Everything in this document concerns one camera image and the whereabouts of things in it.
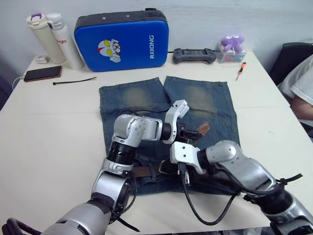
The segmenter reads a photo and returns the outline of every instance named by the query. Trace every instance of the blue case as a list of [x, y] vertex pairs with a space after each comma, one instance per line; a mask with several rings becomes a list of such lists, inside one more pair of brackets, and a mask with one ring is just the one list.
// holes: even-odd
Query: blue case
[[79, 17], [75, 40], [94, 72], [162, 66], [167, 58], [169, 29], [155, 9]]

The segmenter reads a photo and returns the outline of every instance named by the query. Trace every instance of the white wall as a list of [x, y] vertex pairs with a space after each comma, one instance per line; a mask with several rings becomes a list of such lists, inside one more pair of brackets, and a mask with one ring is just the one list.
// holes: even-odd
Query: white wall
[[12, 82], [36, 54], [44, 53], [24, 23], [34, 13], [62, 13], [74, 29], [79, 16], [155, 7], [170, 27], [169, 49], [215, 47], [241, 34], [270, 71], [282, 43], [313, 42], [311, 0], [0, 0], [0, 75]]

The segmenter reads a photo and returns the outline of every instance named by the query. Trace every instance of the white thermos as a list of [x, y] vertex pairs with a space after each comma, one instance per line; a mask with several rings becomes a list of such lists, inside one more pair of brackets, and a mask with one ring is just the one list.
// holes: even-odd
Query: white thermos
[[73, 38], [69, 33], [68, 27], [64, 23], [62, 15], [54, 13], [48, 14], [46, 17], [52, 26], [52, 33], [58, 41], [71, 68], [74, 70], [82, 68], [84, 66], [84, 62], [80, 57]]
[[26, 19], [27, 26], [38, 38], [43, 48], [48, 53], [51, 61], [59, 64], [66, 60], [63, 52], [61, 51], [44, 14], [34, 14]]

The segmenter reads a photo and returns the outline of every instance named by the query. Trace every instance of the gray game controller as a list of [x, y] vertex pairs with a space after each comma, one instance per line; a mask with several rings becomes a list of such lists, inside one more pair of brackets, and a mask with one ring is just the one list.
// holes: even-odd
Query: gray game controller
[[177, 64], [183, 60], [205, 60], [211, 64], [216, 60], [216, 55], [208, 48], [200, 50], [176, 48], [173, 52], [173, 62]]

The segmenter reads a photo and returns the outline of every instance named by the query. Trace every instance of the white shirt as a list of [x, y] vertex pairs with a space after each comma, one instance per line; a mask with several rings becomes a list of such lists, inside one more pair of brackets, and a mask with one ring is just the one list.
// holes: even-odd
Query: white shirt
[[297, 95], [313, 105], [313, 55], [294, 68], [278, 88], [289, 101]]

